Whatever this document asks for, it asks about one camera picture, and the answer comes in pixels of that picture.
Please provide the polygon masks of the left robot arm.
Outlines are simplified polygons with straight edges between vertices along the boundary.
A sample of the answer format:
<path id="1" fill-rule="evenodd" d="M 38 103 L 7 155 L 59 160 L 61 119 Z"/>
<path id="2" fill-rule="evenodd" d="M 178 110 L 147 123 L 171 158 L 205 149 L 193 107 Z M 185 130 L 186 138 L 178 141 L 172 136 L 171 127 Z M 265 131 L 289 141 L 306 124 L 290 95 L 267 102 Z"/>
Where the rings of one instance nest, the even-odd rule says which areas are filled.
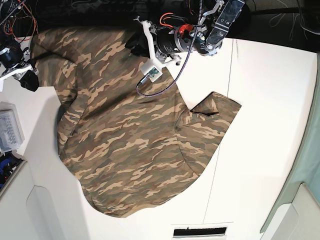
<path id="1" fill-rule="evenodd" d="M 248 6 L 243 0 L 186 0 L 181 15 L 165 12 L 158 22 L 146 21 L 149 41 L 143 30 L 137 31 L 125 48 L 138 57 L 156 59 L 165 64 L 181 64 L 181 53 L 196 51 L 213 56 L 221 48 L 232 24 Z"/>

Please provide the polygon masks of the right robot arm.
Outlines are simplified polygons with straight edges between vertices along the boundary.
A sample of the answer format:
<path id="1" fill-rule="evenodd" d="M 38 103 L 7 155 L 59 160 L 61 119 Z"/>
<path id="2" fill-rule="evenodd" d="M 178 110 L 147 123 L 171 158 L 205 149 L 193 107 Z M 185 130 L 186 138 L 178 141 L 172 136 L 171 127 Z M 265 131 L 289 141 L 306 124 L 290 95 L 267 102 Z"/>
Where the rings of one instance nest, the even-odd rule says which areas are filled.
<path id="1" fill-rule="evenodd" d="M 26 6 L 24 0 L 2 0 L 0 2 L 0 66 L 4 71 L 0 73 L 0 91 L 4 90 L 4 82 L 13 78 L 20 83 L 22 88 L 35 92 L 39 87 L 39 71 L 31 60 L 31 49 L 27 46 L 21 47 L 25 41 L 33 37 L 19 38 L 14 32 L 17 19 L 22 19 L 21 12 L 25 18 L 31 19 L 32 34 L 38 30 L 37 21 L 32 11 Z"/>

